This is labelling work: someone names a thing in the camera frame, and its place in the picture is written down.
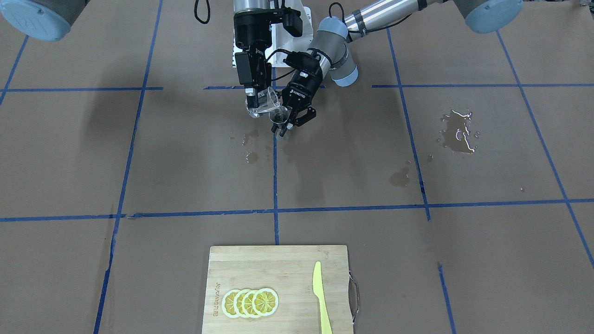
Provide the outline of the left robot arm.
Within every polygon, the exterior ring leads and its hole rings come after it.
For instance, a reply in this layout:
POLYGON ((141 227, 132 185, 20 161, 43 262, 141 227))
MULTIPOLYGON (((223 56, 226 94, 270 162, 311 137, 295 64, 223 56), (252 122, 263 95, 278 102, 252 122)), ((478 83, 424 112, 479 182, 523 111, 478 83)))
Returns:
POLYGON ((280 92, 280 106, 269 114, 272 132, 284 136, 315 118, 312 102, 327 75, 340 87, 356 81, 358 66, 349 49, 351 42, 398 25, 431 4, 431 0, 379 0, 346 18, 322 19, 306 51, 291 51, 284 60, 295 72, 280 92))

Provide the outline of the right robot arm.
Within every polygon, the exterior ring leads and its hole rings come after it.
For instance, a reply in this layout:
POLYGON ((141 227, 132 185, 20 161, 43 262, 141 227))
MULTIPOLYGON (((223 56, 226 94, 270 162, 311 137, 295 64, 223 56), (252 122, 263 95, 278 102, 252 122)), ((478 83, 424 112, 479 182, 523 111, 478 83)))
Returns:
MULTIPOLYGON (((1 15, 24 34, 55 42, 71 31, 88 4, 87 0, 3 0, 1 15)), ((293 11, 287 12, 285 6, 278 6, 278 1, 270 6, 269 0, 235 0, 233 9, 235 46, 254 57, 250 61, 237 59, 236 68, 248 106, 255 108, 256 94, 271 84, 270 64, 265 60, 265 51, 272 45, 271 26, 291 23, 293 19, 284 17, 293 11)))

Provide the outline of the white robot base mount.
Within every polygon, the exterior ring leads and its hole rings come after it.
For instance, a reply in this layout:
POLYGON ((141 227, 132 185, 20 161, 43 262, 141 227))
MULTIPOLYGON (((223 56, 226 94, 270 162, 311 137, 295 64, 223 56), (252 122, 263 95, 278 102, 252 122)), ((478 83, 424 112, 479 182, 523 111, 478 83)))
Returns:
MULTIPOLYGON (((263 7, 265 2, 269 2, 269 7, 274 8, 273 0, 233 0, 234 12, 245 11, 247 9, 255 9, 263 7)), ((291 7, 301 12, 301 19, 303 20, 303 35, 301 37, 291 36, 283 27, 282 23, 273 24, 269 30, 271 33, 271 46, 265 50, 266 57, 269 57, 273 51, 278 48, 286 49, 288 51, 306 51, 310 42, 313 40, 313 27, 310 14, 310 8, 303 5, 302 0, 285 0, 285 6, 291 7)), ((240 47, 235 46, 235 33, 232 51, 232 67, 236 68, 235 53, 242 51, 240 47)), ((278 52, 269 62, 274 68, 289 66, 284 63, 286 54, 278 52)))

